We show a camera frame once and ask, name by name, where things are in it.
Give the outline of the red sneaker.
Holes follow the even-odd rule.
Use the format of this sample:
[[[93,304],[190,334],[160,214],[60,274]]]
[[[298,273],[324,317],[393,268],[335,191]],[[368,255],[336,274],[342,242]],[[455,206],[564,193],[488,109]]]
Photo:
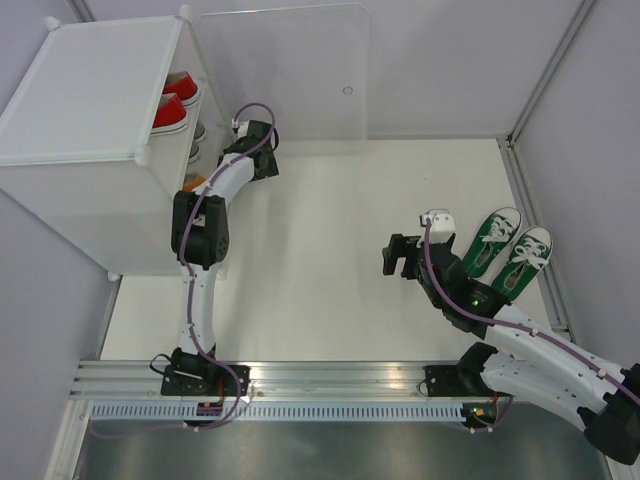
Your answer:
[[[178,133],[187,127],[187,113],[182,101],[175,93],[161,96],[151,136]]]
[[[172,72],[166,77],[163,94],[175,94],[184,107],[190,107],[198,101],[200,88],[187,71]]]

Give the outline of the green sneaker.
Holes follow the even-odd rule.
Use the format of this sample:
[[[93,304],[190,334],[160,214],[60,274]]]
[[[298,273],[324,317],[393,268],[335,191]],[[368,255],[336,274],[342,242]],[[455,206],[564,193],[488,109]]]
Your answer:
[[[462,259],[469,277],[479,278],[486,273],[490,264],[514,239],[521,222],[520,211],[513,207],[500,208],[486,217]]]
[[[514,301],[548,264],[552,253],[551,233],[542,226],[524,231],[509,257],[491,283],[491,287]]]

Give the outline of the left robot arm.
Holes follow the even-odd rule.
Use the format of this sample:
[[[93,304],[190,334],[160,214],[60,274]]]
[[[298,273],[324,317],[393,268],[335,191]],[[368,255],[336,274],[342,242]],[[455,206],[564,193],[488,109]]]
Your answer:
[[[267,122],[234,126],[236,141],[223,150],[214,173],[192,191],[174,196],[171,247],[184,281],[186,324],[163,373],[163,396],[243,396],[249,368],[224,367],[215,358],[214,289],[230,247],[228,209],[248,183],[279,174],[279,137]]]

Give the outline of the transparent cabinet door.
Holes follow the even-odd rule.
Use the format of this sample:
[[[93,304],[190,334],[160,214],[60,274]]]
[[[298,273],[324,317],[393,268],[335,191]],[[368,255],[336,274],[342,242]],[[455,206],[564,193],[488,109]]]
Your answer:
[[[370,30],[357,3],[210,13],[195,26],[223,105],[275,120],[285,155],[364,148]]]

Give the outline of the grey sneaker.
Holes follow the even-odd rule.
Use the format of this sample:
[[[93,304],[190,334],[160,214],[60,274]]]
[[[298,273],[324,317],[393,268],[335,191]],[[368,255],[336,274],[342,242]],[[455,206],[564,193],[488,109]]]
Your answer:
[[[200,120],[198,120],[196,123],[196,128],[194,130],[193,141],[196,143],[201,143],[206,139],[206,137],[207,137],[206,127]]]
[[[191,164],[193,162],[196,162],[200,158],[200,155],[201,155],[200,143],[193,141],[191,144],[188,163]]]

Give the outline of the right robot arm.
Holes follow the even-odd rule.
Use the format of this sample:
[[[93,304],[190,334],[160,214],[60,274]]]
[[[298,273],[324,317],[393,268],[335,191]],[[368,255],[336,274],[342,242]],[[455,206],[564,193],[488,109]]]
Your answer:
[[[425,244],[394,234],[382,250],[385,275],[416,280],[434,308],[477,337],[456,368],[459,388],[521,398],[574,425],[610,459],[639,458],[639,367],[624,368],[566,340],[505,296],[468,277],[451,241]]]

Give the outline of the orange sneaker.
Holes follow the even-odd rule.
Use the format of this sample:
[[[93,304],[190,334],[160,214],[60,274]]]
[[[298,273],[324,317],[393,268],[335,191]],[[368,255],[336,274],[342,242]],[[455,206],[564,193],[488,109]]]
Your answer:
[[[206,179],[199,173],[187,173],[184,177],[182,190],[190,192],[202,185]]]

